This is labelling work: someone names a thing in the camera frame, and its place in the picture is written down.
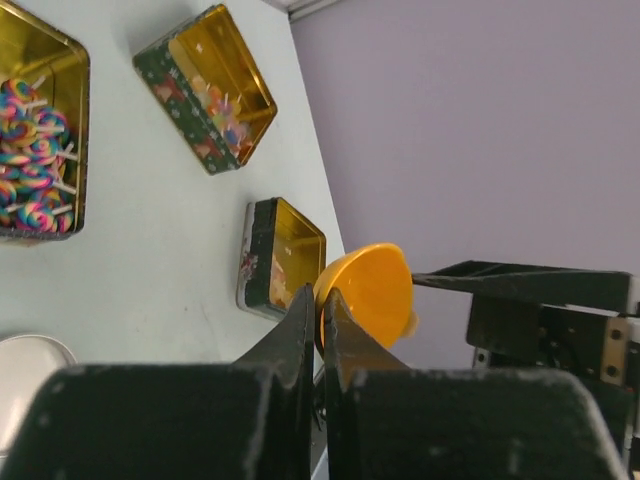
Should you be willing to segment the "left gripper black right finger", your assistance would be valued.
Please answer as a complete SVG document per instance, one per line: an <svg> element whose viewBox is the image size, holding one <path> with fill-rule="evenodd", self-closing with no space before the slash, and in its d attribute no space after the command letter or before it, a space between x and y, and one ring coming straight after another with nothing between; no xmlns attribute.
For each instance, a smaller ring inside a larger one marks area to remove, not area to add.
<svg viewBox="0 0 640 480"><path fill-rule="evenodd" d="M585 386L549 369L418 370L324 305L333 479L624 479Z"/></svg>

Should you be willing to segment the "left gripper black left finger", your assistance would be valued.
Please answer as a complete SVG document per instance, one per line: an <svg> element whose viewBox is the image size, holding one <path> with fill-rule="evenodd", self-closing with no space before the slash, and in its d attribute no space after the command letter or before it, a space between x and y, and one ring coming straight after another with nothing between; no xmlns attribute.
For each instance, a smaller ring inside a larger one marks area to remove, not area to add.
<svg viewBox="0 0 640 480"><path fill-rule="evenodd" d="M307 479L314 296L224 364L95 364L38 390L5 479Z"/></svg>

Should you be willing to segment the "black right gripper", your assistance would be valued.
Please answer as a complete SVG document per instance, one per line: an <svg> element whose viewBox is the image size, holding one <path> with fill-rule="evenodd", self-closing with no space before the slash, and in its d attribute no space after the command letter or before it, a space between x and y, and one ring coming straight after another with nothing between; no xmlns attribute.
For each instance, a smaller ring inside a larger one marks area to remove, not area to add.
<svg viewBox="0 0 640 480"><path fill-rule="evenodd" d="M412 281L475 295L466 333L475 368L551 368L578 377L622 458L639 458L639 342L622 316L632 313L630 273L467 260L414 273ZM567 305L622 315L556 307Z"/></svg>

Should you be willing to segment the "orange plastic scoop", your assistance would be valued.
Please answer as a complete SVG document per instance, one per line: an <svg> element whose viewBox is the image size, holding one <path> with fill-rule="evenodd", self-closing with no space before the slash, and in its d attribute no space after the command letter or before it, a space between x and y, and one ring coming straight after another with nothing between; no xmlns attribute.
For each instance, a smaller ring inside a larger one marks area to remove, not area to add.
<svg viewBox="0 0 640 480"><path fill-rule="evenodd" d="M329 264L313 286L319 353L325 346L323 307L334 288L340 291L355 322L387 349L412 336L419 325L404 252L393 243L367 245Z"/></svg>

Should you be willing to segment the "tin with swirl lollipops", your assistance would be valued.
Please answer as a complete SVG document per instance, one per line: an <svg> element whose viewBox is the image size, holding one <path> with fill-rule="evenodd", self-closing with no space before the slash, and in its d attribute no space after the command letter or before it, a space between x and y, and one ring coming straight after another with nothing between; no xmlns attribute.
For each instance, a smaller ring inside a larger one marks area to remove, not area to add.
<svg viewBox="0 0 640 480"><path fill-rule="evenodd" d="M1 239L30 246L82 230L87 50L13 1L1 4Z"/></svg>

